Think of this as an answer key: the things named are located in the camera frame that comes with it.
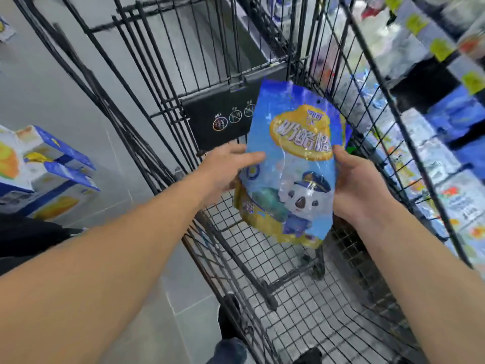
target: hand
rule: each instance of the hand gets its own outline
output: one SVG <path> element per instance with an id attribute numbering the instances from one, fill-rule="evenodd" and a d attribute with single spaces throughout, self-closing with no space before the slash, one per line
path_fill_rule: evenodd
<path id="1" fill-rule="evenodd" d="M 394 198 L 370 160 L 353 156 L 342 146 L 333 146 L 333 153 L 337 162 L 334 213 L 356 227 Z"/>
<path id="2" fill-rule="evenodd" d="M 194 172 L 209 186 L 209 195 L 204 199 L 206 205 L 215 203 L 223 192 L 234 188 L 239 170 L 262 162 L 266 156 L 264 152 L 245 151 L 246 144 L 227 143 L 207 153 Z"/>

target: snack bag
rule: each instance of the snack bag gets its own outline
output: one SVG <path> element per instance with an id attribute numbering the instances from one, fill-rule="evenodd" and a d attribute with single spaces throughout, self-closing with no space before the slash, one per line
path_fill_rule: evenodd
<path id="1" fill-rule="evenodd" d="M 278 242 L 317 247 L 332 226 L 332 145 L 349 137 L 345 118 L 325 99 L 264 80 L 247 151 L 264 151 L 266 159 L 240 173 L 234 206 L 243 220 Z"/>

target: koala cartoon character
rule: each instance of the koala cartoon character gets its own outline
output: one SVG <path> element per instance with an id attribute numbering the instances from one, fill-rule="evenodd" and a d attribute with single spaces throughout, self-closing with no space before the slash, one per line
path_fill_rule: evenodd
<path id="1" fill-rule="evenodd" d="M 306 171 L 301 181 L 296 181 L 288 190 L 285 208 L 289 211 L 283 226 L 283 234 L 295 234 L 300 237 L 311 227 L 311 221 L 322 213 L 329 202 L 326 193 L 330 184 L 322 175 Z"/>

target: right hand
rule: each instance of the right hand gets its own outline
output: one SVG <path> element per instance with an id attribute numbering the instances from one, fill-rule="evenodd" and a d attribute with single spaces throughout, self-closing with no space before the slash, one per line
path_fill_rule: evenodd
<path id="1" fill-rule="evenodd" d="M 353 156 L 342 146 L 333 146 L 333 153 L 337 163 L 334 213 L 356 227 L 394 198 L 370 160 Z"/>

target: cart icon symbols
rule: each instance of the cart icon symbols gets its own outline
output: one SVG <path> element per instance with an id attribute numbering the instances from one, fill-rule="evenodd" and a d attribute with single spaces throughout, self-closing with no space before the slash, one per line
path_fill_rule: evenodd
<path id="1" fill-rule="evenodd" d="M 217 117 L 212 123 L 212 128 L 215 131 L 222 131 L 227 127 L 227 119 L 224 116 Z"/>
<path id="2" fill-rule="evenodd" d="M 247 105 L 246 108 L 244 109 L 244 116 L 252 117 L 253 112 L 254 112 L 254 103 L 251 103 L 251 104 Z"/>
<path id="3" fill-rule="evenodd" d="M 229 115 L 229 122 L 235 124 L 236 122 L 241 120 L 242 117 L 243 113 L 238 109 L 235 109 L 233 112 L 231 112 L 231 115 Z"/>

